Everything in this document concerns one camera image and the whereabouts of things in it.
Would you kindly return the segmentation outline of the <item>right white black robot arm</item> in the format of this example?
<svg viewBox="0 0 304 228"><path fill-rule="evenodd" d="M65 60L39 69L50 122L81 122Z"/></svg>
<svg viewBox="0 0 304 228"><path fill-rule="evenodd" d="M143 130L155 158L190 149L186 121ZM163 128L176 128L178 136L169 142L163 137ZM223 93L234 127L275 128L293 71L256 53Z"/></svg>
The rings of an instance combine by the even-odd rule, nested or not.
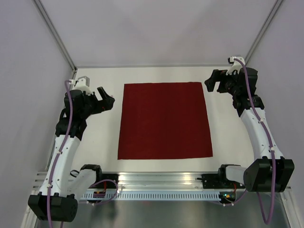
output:
<svg viewBox="0 0 304 228"><path fill-rule="evenodd" d="M256 95L257 70L241 69L228 74L227 70L213 70L205 81L208 92L232 95L233 107L246 127L254 153L254 162L247 168L234 164L222 164L217 183L223 188L233 182L245 186L249 192L283 192L295 169L293 160L286 159L275 143L269 130L265 106Z"/></svg>

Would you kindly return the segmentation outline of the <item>dark red cloth napkin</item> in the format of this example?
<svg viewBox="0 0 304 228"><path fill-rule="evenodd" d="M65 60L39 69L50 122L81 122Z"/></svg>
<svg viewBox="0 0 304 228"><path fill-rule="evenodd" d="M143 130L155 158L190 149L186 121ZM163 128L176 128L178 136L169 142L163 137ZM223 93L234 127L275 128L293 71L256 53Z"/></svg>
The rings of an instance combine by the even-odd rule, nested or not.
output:
<svg viewBox="0 0 304 228"><path fill-rule="evenodd" d="M124 85L118 159L212 156L201 82Z"/></svg>

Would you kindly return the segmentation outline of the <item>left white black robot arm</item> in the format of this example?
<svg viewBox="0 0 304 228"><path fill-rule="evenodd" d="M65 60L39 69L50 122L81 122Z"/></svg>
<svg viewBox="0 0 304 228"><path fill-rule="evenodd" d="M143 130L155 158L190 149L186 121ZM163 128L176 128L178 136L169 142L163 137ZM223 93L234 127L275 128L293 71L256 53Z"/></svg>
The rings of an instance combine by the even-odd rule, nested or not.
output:
<svg viewBox="0 0 304 228"><path fill-rule="evenodd" d="M104 182L100 165L85 164L70 181L70 172L76 151L87 127L86 120L113 108L115 99L99 87L101 100L95 93L73 89L65 93L65 107L56 124L55 146L50 167L39 192L30 195L28 206L39 220L72 222L78 203L90 188L99 188Z"/></svg>

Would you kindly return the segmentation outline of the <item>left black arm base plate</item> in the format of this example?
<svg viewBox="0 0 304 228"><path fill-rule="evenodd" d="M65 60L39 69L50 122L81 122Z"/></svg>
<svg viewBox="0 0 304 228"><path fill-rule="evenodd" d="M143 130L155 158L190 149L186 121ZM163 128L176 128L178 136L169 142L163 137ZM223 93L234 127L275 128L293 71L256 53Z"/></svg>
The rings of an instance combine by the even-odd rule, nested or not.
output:
<svg viewBox="0 0 304 228"><path fill-rule="evenodd" d="M103 190L108 190L108 189L116 189L116 186L114 182L117 184L118 183L118 174L115 173L106 173L102 175L102 180L107 180L102 183L99 183L96 185L97 189L103 189Z"/></svg>

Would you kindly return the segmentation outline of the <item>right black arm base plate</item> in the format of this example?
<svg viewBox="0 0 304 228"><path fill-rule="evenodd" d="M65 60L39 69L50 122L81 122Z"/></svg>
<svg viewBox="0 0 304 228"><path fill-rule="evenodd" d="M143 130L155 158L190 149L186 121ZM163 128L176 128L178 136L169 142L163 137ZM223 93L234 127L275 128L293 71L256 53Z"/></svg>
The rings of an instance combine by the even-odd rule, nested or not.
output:
<svg viewBox="0 0 304 228"><path fill-rule="evenodd" d="M244 189L244 185L235 181L227 180L215 173L205 173L200 175L196 180L201 181L204 189Z"/></svg>

